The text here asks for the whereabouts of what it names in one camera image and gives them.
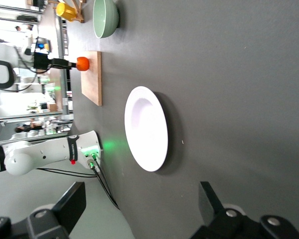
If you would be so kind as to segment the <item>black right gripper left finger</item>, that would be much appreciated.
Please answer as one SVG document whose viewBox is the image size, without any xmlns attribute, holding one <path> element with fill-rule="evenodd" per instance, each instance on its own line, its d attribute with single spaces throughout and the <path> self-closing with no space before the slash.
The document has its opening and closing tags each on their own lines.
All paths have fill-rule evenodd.
<svg viewBox="0 0 299 239">
<path fill-rule="evenodd" d="M 75 182 L 51 209 L 44 206 L 15 224 L 0 217 L 0 239 L 68 239 L 85 208 L 85 183 Z"/>
</svg>

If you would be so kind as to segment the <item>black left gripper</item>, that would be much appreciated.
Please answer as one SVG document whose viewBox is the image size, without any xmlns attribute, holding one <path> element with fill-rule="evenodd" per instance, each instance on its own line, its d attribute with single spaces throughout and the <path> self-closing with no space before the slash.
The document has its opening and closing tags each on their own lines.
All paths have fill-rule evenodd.
<svg viewBox="0 0 299 239">
<path fill-rule="evenodd" d="M 76 63 L 69 62 L 65 59 L 60 58 L 53 58 L 51 60 L 51 67 L 52 68 L 76 68 Z"/>
</svg>

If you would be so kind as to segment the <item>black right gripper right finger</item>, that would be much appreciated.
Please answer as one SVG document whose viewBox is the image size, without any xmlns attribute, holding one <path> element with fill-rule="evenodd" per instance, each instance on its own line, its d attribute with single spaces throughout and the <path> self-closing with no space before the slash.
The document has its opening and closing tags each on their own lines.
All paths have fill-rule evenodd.
<svg viewBox="0 0 299 239">
<path fill-rule="evenodd" d="M 283 217 L 264 215 L 256 222 L 232 207 L 225 208 L 206 181 L 199 185 L 198 206 L 205 224 L 192 239 L 299 239 L 299 231 Z"/>
</svg>

